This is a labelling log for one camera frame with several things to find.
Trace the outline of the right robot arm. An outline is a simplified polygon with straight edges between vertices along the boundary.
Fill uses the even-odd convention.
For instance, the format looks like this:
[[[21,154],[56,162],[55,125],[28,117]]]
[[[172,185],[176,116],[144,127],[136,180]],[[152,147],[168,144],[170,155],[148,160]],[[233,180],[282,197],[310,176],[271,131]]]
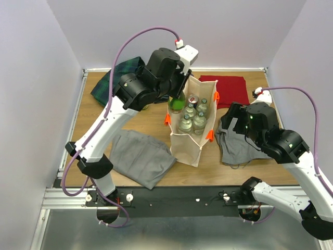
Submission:
[[[221,117],[223,129],[236,119],[233,131],[251,139],[278,164],[284,165],[305,191],[299,198],[276,189],[261,179],[250,177],[240,187],[238,197],[245,204],[271,205],[301,222],[311,236],[332,239],[332,187],[325,188],[324,177],[314,166],[314,156],[303,138],[295,131],[280,128],[276,111],[265,102],[242,105],[233,102]]]

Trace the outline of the beige canvas bag orange handles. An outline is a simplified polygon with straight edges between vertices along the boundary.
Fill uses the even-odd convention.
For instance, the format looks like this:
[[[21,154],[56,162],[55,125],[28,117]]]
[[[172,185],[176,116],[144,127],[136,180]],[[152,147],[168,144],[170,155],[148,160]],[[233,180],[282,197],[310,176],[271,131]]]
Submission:
[[[183,93],[185,95],[185,105],[189,104],[190,95],[198,97],[198,101],[207,100],[207,111],[201,118],[200,124],[198,115],[190,119],[192,128],[190,131],[181,131],[181,124],[184,123],[185,110],[172,111],[170,107],[164,119],[164,123],[169,126],[171,147],[170,151],[178,162],[193,167],[198,167],[202,148],[207,142],[214,139],[214,124],[216,119],[217,104],[219,102],[219,93],[216,88],[217,81],[204,81],[190,76],[187,80]]]

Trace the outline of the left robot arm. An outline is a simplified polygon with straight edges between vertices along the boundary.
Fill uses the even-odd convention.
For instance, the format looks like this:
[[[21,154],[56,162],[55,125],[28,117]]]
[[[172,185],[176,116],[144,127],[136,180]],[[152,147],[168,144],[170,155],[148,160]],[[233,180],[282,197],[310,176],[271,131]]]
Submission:
[[[115,201],[115,184],[110,175],[113,164],[105,149],[121,128],[146,105],[160,97],[180,96],[188,80],[190,66],[198,57],[198,50],[185,45],[175,51],[155,50],[148,64],[120,78],[112,97],[89,130],[76,142],[68,142],[66,151],[78,160],[80,171],[92,178],[99,189],[97,199],[105,206]]]

